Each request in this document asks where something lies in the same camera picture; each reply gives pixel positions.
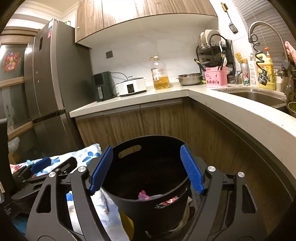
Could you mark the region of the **stainless steel bowl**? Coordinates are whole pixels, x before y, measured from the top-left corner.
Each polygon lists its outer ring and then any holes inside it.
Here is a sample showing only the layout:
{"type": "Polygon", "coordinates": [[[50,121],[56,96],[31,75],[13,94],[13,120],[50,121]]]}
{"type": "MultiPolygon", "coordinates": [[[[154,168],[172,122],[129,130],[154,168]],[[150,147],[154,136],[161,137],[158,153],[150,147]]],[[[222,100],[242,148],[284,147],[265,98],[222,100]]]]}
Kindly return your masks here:
{"type": "Polygon", "coordinates": [[[201,73],[184,74],[178,76],[178,81],[182,86],[199,85],[203,80],[201,73]]]}

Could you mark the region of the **window blinds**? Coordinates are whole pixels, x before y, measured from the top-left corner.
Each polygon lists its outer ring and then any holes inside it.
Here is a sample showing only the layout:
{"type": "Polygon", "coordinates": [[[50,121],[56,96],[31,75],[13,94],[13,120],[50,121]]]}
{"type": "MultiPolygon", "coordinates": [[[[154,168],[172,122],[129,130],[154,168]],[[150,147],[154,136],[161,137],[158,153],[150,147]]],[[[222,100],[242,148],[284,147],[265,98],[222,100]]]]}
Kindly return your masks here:
{"type": "MultiPolygon", "coordinates": [[[[280,33],[284,41],[290,42],[290,44],[295,47],[295,39],[292,32],[269,1],[236,0],[235,4],[247,27],[250,27],[255,21],[267,22],[280,33]]],[[[268,47],[274,69],[279,69],[285,55],[277,34],[271,28],[266,26],[256,27],[254,33],[257,35],[260,42],[260,46],[257,49],[264,51],[264,48],[268,47]]]]}

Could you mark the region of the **dark grey refrigerator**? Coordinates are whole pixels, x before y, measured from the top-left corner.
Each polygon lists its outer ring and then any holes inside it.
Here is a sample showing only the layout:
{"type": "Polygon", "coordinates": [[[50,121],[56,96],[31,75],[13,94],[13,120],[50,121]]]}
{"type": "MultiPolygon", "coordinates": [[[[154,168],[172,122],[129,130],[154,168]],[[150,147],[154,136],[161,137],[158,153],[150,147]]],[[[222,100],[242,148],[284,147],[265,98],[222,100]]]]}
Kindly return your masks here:
{"type": "Polygon", "coordinates": [[[24,56],[30,118],[45,156],[84,148],[70,112],[95,102],[90,51],[75,43],[71,26],[52,19],[37,32],[24,56]]]}

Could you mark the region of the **black plastic trash bin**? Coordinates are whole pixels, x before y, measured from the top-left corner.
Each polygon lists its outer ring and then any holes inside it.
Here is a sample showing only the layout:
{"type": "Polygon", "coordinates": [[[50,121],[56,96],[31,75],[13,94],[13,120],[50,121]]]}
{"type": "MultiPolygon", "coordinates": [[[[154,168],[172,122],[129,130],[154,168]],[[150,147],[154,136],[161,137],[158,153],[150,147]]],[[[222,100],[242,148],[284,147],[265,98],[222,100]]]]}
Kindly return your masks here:
{"type": "Polygon", "coordinates": [[[133,240],[163,237],[175,232],[180,224],[187,201],[193,198],[191,182],[182,163],[180,148],[186,143],[178,138],[149,135],[107,147],[98,167],[90,174],[88,191],[103,189],[131,221],[127,226],[133,240]],[[138,200],[145,190],[151,197],[138,200]],[[158,204],[177,196],[174,203],[158,204]]]}

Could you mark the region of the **white spray bottle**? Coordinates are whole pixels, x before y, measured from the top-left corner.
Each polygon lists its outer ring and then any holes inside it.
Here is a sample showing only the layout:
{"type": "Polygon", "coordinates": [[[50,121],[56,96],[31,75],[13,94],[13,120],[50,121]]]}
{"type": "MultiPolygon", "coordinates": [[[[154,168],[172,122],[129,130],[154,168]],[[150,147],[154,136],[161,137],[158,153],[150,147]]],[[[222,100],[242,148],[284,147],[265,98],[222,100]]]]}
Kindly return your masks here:
{"type": "Polygon", "coordinates": [[[248,66],[249,66],[249,73],[250,73],[250,85],[251,86],[258,86],[258,71],[256,66],[256,61],[254,54],[250,54],[248,56],[248,66]]]}

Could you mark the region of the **wooden glass door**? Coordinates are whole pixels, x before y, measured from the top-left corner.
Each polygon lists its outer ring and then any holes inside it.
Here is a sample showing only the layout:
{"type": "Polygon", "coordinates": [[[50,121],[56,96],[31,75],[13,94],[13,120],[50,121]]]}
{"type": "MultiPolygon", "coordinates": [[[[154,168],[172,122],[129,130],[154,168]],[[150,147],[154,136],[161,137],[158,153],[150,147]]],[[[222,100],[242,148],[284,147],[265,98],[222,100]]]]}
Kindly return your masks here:
{"type": "Polygon", "coordinates": [[[36,139],[25,92],[24,57],[38,30],[5,27],[1,33],[1,118],[8,121],[11,164],[36,156],[36,139]]]}

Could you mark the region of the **pink utensil basket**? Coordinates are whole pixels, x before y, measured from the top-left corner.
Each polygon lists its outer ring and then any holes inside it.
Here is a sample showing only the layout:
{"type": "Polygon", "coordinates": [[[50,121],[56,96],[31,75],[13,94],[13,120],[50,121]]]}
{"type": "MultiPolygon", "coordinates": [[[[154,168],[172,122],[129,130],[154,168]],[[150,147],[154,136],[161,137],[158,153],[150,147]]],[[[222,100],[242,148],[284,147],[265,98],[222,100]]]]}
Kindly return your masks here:
{"type": "Polygon", "coordinates": [[[226,68],[218,69],[218,67],[206,68],[204,72],[204,77],[206,81],[206,87],[227,87],[227,72],[226,68]]]}

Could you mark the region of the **cooking oil bottle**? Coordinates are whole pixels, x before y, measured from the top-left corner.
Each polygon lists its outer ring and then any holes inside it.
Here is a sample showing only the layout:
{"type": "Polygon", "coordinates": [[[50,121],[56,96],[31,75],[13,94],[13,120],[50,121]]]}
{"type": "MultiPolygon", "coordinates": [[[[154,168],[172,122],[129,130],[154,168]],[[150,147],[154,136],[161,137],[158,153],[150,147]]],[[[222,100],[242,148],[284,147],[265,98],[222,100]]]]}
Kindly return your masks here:
{"type": "Polygon", "coordinates": [[[165,63],[159,58],[158,55],[149,58],[151,63],[151,73],[154,88],[156,90],[167,89],[170,87],[167,68],[165,63]]]}

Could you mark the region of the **yellow detergent bottle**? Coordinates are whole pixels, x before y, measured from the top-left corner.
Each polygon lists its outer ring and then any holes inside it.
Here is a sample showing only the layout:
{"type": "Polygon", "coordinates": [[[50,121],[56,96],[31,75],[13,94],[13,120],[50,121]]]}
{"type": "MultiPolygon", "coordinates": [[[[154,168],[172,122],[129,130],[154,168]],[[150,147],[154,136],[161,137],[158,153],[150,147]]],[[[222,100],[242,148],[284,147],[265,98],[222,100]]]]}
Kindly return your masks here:
{"type": "Polygon", "coordinates": [[[258,85],[261,88],[275,90],[275,74],[273,69],[273,60],[269,54],[269,47],[264,48],[265,53],[258,54],[257,56],[260,58],[261,61],[259,62],[259,66],[257,67],[258,71],[258,85]],[[266,79],[266,85],[262,84],[259,80],[263,79],[261,77],[262,70],[264,70],[264,78],[266,79]]]}

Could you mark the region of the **black air fryer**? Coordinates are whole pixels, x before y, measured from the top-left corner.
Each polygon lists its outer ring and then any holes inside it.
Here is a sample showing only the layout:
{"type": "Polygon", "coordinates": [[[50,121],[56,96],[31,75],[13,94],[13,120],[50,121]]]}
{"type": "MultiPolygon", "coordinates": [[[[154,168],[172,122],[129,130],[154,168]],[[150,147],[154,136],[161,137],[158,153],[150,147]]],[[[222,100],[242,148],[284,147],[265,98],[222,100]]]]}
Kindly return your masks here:
{"type": "Polygon", "coordinates": [[[113,79],[111,72],[97,73],[91,77],[93,90],[98,102],[109,100],[115,97],[113,93],[113,79]]]}

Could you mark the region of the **red white snack wrapper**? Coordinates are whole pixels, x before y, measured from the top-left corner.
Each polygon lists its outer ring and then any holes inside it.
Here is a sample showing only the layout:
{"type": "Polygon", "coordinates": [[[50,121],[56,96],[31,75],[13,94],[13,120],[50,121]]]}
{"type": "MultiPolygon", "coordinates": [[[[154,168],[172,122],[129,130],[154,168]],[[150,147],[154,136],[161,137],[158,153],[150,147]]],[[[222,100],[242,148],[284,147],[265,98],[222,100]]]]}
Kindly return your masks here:
{"type": "Polygon", "coordinates": [[[170,204],[174,203],[176,200],[178,200],[177,196],[158,204],[157,207],[164,207],[164,206],[170,205],[170,204]]]}

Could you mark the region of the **chrome kitchen faucet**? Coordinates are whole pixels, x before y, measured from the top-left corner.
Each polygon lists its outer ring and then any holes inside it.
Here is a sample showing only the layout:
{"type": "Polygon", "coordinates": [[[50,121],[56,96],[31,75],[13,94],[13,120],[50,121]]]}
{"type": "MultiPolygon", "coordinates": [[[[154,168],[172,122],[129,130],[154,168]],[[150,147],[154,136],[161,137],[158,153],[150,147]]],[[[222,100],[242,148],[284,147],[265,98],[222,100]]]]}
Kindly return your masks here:
{"type": "Polygon", "coordinates": [[[270,90],[276,89],[275,75],[278,74],[282,78],[287,78],[288,83],[283,89],[285,96],[289,97],[293,95],[293,74],[292,74],[292,58],[288,56],[287,49],[283,38],[281,37],[278,30],[271,24],[263,21],[255,21],[248,29],[248,41],[252,44],[255,52],[255,67],[257,68],[258,78],[257,83],[259,87],[264,87],[270,90]],[[254,30],[256,27],[267,27],[270,28],[280,39],[283,47],[283,60],[280,63],[280,68],[274,70],[274,61],[271,57],[269,46],[265,46],[264,50],[260,50],[259,37],[255,34],[254,30]]]}

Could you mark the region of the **hanging metal spatula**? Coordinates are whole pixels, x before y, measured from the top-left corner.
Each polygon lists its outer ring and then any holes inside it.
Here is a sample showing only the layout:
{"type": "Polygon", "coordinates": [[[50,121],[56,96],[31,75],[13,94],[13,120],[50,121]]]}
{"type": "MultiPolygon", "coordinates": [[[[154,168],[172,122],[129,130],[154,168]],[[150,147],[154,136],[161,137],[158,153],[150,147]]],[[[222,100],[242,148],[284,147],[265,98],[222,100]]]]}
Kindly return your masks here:
{"type": "Polygon", "coordinates": [[[229,13],[228,13],[228,7],[226,6],[225,3],[221,2],[221,6],[222,6],[222,9],[224,10],[225,13],[227,13],[227,16],[229,17],[229,28],[230,30],[232,31],[233,34],[237,34],[238,33],[238,30],[237,28],[235,27],[235,25],[233,24],[230,16],[229,16],[229,13]]]}

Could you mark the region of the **wooden cabinet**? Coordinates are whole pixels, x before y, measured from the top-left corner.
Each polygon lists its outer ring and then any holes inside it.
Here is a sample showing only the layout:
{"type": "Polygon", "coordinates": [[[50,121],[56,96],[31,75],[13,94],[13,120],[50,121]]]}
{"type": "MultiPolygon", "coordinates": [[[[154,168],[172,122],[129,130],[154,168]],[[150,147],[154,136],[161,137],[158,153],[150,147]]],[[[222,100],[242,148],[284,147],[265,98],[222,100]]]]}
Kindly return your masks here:
{"type": "Polygon", "coordinates": [[[75,42],[90,47],[90,36],[101,30],[134,19],[171,14],[217,17],[210,1],[79,1],[75,42]]]}
{"type": "Polygon", "coordinates": [[[240,127],[189,97],[100,111],[75,119],[85,145],[102,147],[145,135],[185,141],[220,171],[242,171],[271,233],[295,197],[295,182],[279,160],[240,127]]]}

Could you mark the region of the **pink plastic bag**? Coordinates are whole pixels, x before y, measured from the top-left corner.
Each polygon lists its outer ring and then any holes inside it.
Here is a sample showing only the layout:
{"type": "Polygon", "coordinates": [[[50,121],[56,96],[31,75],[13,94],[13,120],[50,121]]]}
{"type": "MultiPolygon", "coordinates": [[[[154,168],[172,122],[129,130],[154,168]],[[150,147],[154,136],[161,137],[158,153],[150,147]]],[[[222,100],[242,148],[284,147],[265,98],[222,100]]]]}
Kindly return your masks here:
{"type": "Polygon", "coordinates": [[[146,194],[145,190],[142,190],[138,194],[138,200],[148,200],[148,199],[151,199],[151,197],[146,194]]]}

